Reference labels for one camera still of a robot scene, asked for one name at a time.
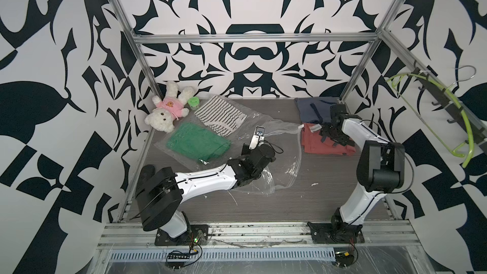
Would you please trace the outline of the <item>red tank top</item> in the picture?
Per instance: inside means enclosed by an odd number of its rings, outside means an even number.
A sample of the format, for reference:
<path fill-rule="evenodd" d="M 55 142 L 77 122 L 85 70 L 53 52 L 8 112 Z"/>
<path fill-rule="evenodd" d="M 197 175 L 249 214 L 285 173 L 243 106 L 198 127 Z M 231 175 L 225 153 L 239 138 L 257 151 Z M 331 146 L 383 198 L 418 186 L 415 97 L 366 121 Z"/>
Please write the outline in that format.
<path fill-rule="evenodd" d="M 312 132 L 311 127 L 314 124 L 304 123 L 301 135 L 301 145 L 305 153 L 318 155 L 335 155 L 335 156 L 353 156 L 356 148 L 352 146 L 343 146 L 330 138 L 324 138 L 319 131 Z"/>

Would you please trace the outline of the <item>blue tank top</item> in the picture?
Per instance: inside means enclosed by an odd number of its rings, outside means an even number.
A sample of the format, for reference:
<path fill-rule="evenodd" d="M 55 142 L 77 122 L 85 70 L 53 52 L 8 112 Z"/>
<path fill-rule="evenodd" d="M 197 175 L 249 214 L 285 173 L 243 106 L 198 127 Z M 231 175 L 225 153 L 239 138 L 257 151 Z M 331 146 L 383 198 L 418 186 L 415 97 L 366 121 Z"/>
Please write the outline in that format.
<path fill-rule="evenodd" d="M 296 98 L 294 103 L 302 123 L 323 124 L 331 122 L 331 106 L 339 102 L 334 97 Z"/>

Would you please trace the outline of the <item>clear plastic vacuum bag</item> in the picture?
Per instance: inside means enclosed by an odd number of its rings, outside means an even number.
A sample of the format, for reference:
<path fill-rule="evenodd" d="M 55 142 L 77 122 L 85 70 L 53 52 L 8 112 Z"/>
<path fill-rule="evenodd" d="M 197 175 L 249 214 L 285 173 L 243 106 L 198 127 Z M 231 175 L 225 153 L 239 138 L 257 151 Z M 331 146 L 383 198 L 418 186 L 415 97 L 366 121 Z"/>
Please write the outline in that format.
<path fill-rule="evenodd" d="M 297 178 L 302 128 L 212 96 L 154 145 L 191 172 L 233 169 L 234 189 L 272 194 Z"/>

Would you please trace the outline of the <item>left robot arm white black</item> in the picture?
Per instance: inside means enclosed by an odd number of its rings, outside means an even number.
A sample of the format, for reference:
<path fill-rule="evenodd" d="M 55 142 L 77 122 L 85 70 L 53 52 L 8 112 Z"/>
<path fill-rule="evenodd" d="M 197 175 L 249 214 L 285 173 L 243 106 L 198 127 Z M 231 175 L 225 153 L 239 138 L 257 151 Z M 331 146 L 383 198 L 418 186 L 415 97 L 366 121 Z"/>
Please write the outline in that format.
<path fill-rule="evenodd" d="M 171 167 L 156 170 L 143 166 L 136 184 L 134 198 L 145 232 L 161 229 L 170 238 L 178 238 L 190 231 L 180 204 L 216 191 L 227 191 L 247 186 L 261 178 L 265 168 L 276 159 L 276 150 L 266 142 L 254 148 L 242 147 L 242 155 L 225 164 L 204 171 L 176 173 Z"/>

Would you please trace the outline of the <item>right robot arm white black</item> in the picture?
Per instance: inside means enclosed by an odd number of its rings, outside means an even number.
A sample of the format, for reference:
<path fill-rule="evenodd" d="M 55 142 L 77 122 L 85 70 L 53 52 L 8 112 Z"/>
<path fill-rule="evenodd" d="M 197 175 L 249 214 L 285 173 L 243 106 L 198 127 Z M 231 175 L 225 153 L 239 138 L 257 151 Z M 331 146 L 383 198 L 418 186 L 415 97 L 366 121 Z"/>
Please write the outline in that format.
<path fill-rule="evenodd" d="M 332 231 L 357 235 L 374 206 L 403 186 L 405 148 L 373 131 L 359 116 L 350 114 L 345 104 L 332 105 L 330 115 L 331 121 L 322 124 L 320 134 L 334 143 L 360 150 L 358 183 L 347 202 L 333 215 Z"/>

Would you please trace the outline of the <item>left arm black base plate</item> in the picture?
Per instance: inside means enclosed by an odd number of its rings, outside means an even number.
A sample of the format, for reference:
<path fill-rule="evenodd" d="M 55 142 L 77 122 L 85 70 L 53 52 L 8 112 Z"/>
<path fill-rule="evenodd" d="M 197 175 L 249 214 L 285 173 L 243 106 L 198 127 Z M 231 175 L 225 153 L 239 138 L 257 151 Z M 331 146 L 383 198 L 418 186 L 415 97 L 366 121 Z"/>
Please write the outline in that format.
<path fill-rule="evenodd" d="M 155 246 L 189 246 L 190 244 L 205 245 L 209 235 L 209 225 L 190 225 L 188 230 L 176 238 L 171 238 L 161 229 L 157 230 Z"/>

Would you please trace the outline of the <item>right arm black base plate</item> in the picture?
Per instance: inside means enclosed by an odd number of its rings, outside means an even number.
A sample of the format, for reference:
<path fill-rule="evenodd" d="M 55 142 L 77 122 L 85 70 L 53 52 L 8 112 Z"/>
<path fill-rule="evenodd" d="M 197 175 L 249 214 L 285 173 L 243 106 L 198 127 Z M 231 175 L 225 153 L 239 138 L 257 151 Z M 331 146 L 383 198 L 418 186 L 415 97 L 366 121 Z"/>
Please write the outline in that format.
<path fill-rule="evenodd" d="M 350 244 L 363 243 L 363 225 L 346 223 L 312 223 L 308 222 L 314 244 Z"/>

